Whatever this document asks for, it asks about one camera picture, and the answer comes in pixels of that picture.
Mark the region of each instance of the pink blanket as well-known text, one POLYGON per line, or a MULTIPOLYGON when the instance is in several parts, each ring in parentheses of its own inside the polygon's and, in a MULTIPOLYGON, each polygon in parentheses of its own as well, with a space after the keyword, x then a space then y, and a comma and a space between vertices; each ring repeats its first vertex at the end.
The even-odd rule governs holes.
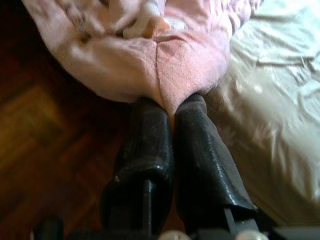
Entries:
POLYGON ((170 117, 225 74, 230 37, 261 1, 154 0, 169 28, 153 26, 146 38, 127 31, 146 0, 22 0, 73 77, 109 100, 151 98, 170 117))

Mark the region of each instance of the floor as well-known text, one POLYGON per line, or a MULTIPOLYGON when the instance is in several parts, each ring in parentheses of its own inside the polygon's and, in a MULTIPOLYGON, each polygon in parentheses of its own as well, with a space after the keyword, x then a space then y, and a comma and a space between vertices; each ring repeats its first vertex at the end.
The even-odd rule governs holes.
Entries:
MULTIPOLYGON (((18 0, 0 2, 0 239, 29 239, 48 215, 67 235, 99 229, 99 198, 130 107, 97 97, 47 52, 18 0)), ((172 209, 165 229, 182 229, 172 209)))

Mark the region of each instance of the bed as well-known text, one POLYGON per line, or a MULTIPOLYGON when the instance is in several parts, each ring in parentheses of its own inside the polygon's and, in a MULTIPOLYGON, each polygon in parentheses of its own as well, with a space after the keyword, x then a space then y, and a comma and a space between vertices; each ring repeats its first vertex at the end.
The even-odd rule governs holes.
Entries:
POLYGON ((280 225, 320 224, 320 1, 265 0, 205 97, 253 202, 280 225))

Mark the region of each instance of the pink fabric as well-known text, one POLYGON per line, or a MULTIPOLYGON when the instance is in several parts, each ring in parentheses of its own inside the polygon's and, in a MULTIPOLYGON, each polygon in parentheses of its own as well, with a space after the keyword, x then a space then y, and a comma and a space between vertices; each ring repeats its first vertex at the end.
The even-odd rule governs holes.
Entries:
POLYGON ((148 97, 173 117, 196 92, 205 93, 224 75, 229 41, 261 0, 157 0, 165 16, 181 20, 153 39, 116 37, 129 25, 145 0, 76 0, 89 22, 85 39, 64 6, 68 0, 22 0, 43 41, 64 69, 99 96, 132 103, 148 97))

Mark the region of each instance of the bed sheet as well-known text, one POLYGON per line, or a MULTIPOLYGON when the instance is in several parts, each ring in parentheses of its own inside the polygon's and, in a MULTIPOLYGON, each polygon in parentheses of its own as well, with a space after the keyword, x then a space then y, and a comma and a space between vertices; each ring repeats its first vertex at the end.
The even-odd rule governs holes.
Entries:
POLYGON ((320 224, 320 1, 265 0, 205 96, 253 202, 280 225, 320 224))

